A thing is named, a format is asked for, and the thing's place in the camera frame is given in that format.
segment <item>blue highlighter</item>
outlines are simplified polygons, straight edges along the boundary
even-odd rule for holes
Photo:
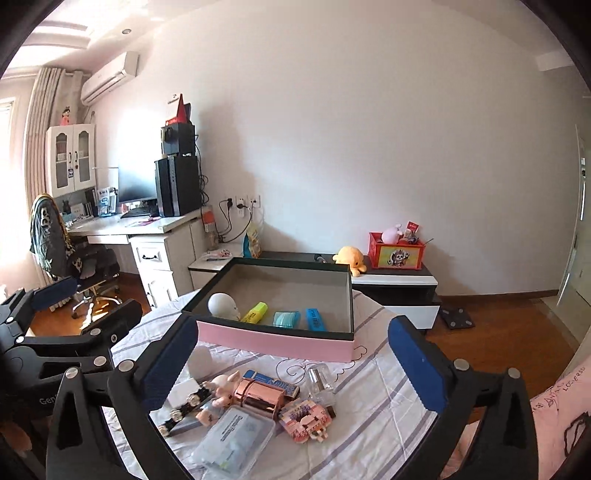
[[[322,317],[317,309],[306,309],[306,320],[308,321],[308,329],[312,332],[326,331]]]

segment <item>ceiling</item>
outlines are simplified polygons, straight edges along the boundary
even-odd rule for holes
[[[5,76],[41,65],[93,73],[161,23],[215,1],[64,0],[25,41]]]
[[[5,75],[27,74],[44,64],[94,73],[161,23],[216,1],[64,0],[29,36]],[[540,70],[572,65],[545,23],[519,0],[432,1],[493,28],[536,60],[550,62]],[[131,33],[122,34],[124,29]]]
[[[562,45],[542,20],[519,0],[432,0],[493,28],[539,56]]]

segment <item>bed sheet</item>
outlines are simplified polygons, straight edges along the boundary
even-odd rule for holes
[[[146,346],[158,340],[194,296],[178,300],[146,314],[129,335],[113,347],[115,365],[137,359]],[[280,428],[257,460],[250,478],[257,480],[390,479],[416,448],[437,414],[425,409],[404,370],[388,345],[388,324],[394,315],[358,291],[353,292],[355,350],[349,364],[329,363],[337,377],[336,418],[323,443],[295,444]],[[199,342],[209,348],[216,375],[252,368],[263,374],[297,383],[303,368],[312,362],[263,355]],[[183,368],[177,382],[189,378]],[[168,419],[165,405],[150,415],[156,425]],[[105,409],[109,428],[129,472],[146,478],[119,426],[115,412]],[[198,448],[204,427],[188,428],[167,439],[168,445],[196,479],[211,475],[197,465],[192,453]]]

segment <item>speaker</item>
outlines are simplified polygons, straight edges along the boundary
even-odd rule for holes
[[[161,128],[163,155],[195,155],[195,125],[171,124]]]

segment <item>computer monitor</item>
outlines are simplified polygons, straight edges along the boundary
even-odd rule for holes
[[[119,202],[157,198],[153,158],[134,157],[119,161]]]

